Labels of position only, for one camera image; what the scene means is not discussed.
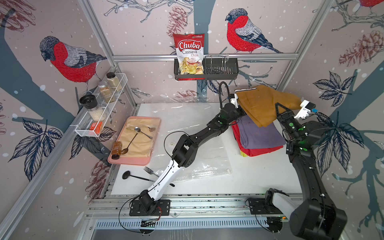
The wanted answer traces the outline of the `brown garment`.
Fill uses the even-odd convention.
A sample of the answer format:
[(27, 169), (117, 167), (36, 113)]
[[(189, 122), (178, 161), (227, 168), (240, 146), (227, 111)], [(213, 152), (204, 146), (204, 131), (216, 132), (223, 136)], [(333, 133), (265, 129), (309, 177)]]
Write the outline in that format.
[(291, 110), (300, 109), (301, 99), (293, 94), (282, 93), (259, 85), (250, 89), (235, 90), (238, 103), (258, 127), (267, 127), (277, 119), (276, 103)]

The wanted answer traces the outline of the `purple grey garment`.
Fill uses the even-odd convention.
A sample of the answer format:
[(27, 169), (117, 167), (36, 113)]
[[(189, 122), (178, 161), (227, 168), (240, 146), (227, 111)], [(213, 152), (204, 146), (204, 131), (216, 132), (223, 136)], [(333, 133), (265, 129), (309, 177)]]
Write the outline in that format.
[(258, 127), (249, 116), (243, 116), (239, 119), (237, 125), (241, 144), (245, 149), (276, 148), (286, 143), (274, 123), (267, 127)]

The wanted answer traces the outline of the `neon yellow garment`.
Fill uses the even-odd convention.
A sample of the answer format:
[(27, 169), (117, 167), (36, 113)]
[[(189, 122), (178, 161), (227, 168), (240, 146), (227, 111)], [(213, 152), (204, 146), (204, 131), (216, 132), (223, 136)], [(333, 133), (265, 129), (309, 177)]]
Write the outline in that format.
[(247, 154), (245, 154), (245, 153), (242, 152), (242, 151), (240, 151), (240, 154), (241, 154), (242, 157), (247, 157), (247, 156), (248, 156)]

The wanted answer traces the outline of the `red garment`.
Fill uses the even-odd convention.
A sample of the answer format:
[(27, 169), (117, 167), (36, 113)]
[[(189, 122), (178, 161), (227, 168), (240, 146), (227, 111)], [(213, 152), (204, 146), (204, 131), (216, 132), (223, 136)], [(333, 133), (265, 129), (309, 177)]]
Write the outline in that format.
[(278, 146), (278, 147), (266, 148), (266, 149), (245, 149), (242, 146), (242, 144), (241, 144), (241, 139), (240, 139), (241, 135), (240, 135), (240, 131), (239, 131), (238, 125), (233, 125), (232, 126), (232, 130), (233, 130), (234, 137), (235, 137), (235, 139), (237, 141), (237, 144), (238, 144), (238, 147), (239, 147), (240, 151), (242, 151), (245, 154), (247, 154), (248, 157), (256, 157), (256, 156), (259, 156), (259, 155), (264, 155), (264, 154), (272, 153), (272, 152), (275, 152), (275, 151), (283, 148), (283, 146)]

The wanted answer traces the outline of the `clear plastic vacuum bag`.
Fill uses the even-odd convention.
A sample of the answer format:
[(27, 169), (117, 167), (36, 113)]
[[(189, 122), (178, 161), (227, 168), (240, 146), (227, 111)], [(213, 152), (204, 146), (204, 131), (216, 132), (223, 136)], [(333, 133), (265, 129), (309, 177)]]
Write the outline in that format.
[(221, 137), (213, 137), (218, 103), (142, 104), (142, 117), (160, 118), (157, 140), (148, 167), (161, 175), (169, 163), (182, 166), (175, 182), (232, 174), (232, 166)]

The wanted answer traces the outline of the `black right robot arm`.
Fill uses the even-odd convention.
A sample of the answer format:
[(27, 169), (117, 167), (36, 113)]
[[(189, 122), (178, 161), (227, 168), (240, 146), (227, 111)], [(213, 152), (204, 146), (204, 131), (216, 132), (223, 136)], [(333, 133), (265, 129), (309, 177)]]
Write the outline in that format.
[(304, 124), (314, 111), (310, 102), (301, 104), (299, 115), (280, 103), (275, 104), (277, 120), (289, 136), (286, 153), (301, 185), (303, 202), (296, 205), (288, 194), (277, 189), (266, 192), (265, 205), (278, 209), (287, 217), (294, 236), (305, 240), (338, 240), (348, 221), (345, 211), (338, 209), (321, 180), (314, 145), (320, 143), (327, 127), (316, 121)]

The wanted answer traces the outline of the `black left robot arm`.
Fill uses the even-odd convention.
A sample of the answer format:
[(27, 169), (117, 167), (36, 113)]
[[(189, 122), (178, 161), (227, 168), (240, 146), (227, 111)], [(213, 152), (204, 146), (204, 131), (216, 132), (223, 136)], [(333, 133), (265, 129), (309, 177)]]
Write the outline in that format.
[(195, 160), (199, 147), (224, 133), (229, 126), (245, 116), (245, 111), (232, 103), (220, 106), (220, 112), (201, 131), (193, 135), (183, 134), (173, 149), (171, 160), (165, 171), (147, 189), (142, 191), (138, 200), (147, 214), (152, 214), (164, 191), (182, 169), (189, 167)]

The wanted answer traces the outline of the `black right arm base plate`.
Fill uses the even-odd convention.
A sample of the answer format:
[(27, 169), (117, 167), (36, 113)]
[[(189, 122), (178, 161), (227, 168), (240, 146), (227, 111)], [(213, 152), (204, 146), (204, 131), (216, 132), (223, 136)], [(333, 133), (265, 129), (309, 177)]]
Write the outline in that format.
[(251, 215), (278, 215), (282, 213), (274, 206), (267, 205), (264, 199), (248, 198), (246, 205), (249, 207)]

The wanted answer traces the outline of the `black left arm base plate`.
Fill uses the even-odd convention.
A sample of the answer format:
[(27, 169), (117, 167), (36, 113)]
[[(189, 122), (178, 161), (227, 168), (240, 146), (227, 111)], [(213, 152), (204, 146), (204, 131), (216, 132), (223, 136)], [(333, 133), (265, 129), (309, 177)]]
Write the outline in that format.
[(170, 200), (159, 200), (156, 202), (155, 207), (151, 207), (149, 212), (141, 205), (139, 200), (132, 201), (130, 205), (130, 217), (142, 216), (168, 216), (170, 214)]

